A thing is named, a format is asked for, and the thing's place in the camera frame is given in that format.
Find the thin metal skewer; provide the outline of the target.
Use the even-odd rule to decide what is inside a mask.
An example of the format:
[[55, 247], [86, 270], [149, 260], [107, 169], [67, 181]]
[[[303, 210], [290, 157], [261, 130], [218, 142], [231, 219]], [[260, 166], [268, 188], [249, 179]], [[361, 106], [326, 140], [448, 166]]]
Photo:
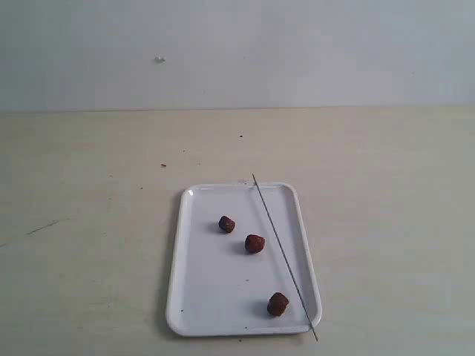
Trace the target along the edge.
[[281, 239], [280, 239], [280, 237], [279, 237], [279, 235], [278, 235], [278, 232], [277, 232], [277, 229], [276, 229], [275, 224], [274, 224], [274, 222], [273, 222], [272, 216], [271, 216], [271, 214], [270, 214], [270, 211], [269, 211], [269, 209], [268, 209], [268, 206], [267, 206], [267, 204], [266, 204], [266, 201], [265, 201], [264, 196], [263, 196], [263, 194], [262, 194], [261, 188], [260, 188], [260, 186], [259, 186], [259, 183], [258, 183], [257, 178], [256, 178], [256, 176], [254, 175], [254, 173], [252, 173], [252, 179], [253, 179], [253, 182], [254, 182], [254, 184], [255, 184], [255, 187], [256, 187], [257, 190], [258, 190], [259, 197], [260, 197], [261, 202], [262, 202], [262, 204], [263, 204], [263, 207], [264, 207], [264, 210], [265, 210], [266, 215], [267, 215], [267, 217], [268, 217], [268, 220], [269, 220], [269, 222], [270, 222], [270, 225], [272, 226], [272, 230], [273, 230], [273, 233], [274, 233], [274, 235], [275, 235], [275, 238], [276, 238], [276, 240], [277, 240], [277, 242], [278, 242], [279, 249], [280, 249], [281, 254], [282, 254], [282, 256], [283, 256], [283, 259], [284, 259], [284, 261], [285, 261], [285, 263], [286, 263], [286, 267], [287, 267], [287, 269], [288, 269], [288, 271], [289, 271], [289, 275], [290, 275], [290, 277], [291, 277], [291, 279], [292, 279], [293, 285], [294, 285], [294, 287], [295, 287], [295, 290], [296, 290], [296, 292], [297, 292], [297, 294], [298, 294], [298, 297], [299, 297], [299, 300], [300, 300], [300, 302], [301, 302], [302, 309], [304, 310], [304, 313], [305, 313], [305, 315], [306, 315], [307, 322], [308, 322], [308, 324], [309, 324], [309, 329], [310, 329], [310, 331], [311, 331], [312, 334], [313, 334], [313, 337], [314, 337], [314, 339], [315, 339], [315, 342], [317, 343], [317, 342], [318, 342], [318, 335], [316, 334], [315, 327], [314, 327], [313, 322], [312, 322], [312, 320], [311, 320], [311, 318], [310, 318], [310, 316], [309, 316], [309, 312], [307, 311], [307, 306], [306, 306], [306, 303], [305, 303], [305, 301], [304, 301], [304, 299], [303, 299], [301, 290], [299, 289], [299, 286], [298, 286], [297, 281], [296, 281], [296, 279], [295, 279], [295, 275], [294, 275], [294, 273], [293, 273], [293, 271], [292, 271], [292, 267], [291, 267], [291, 265], [290, 265], [290, 263], [289, 263], [289, 260], [288, 260], [288, 258], [287, 258], [287, 256], [286, 256], [284, 247], [283, 247], [283, 245], [282, 245], [282, 243], [281, 243]]

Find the dark red meatball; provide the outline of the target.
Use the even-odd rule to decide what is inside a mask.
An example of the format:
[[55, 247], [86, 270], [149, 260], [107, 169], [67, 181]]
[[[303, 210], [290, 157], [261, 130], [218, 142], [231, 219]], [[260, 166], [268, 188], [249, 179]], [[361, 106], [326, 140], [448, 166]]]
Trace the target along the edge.
[[218, 222], [218, 226], [223, 232], [230, 234], [235, 229], [236, 223], [231, 218], [222, 216]]

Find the white rectangular plastic tray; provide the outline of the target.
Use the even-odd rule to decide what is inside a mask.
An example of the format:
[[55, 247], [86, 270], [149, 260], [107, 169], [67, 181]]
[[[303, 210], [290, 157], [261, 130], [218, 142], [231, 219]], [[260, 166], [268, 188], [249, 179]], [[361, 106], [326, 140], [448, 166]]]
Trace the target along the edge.
[[[321, 297], [295, 189], [283, 182], [259, 183], [307, 311], [316, 327]], [[223, 232], [222, 216], [235, 221]], [[264, 249], [249, 254], [250, 234]], [[270, 297], [289, 299], [280, 317], [268, 314]], [[166, 321], [184, 337], [297, 334], [309, 331], [278, 242], [254, 183], [194, 185], [180, 200], [169, 278]]]

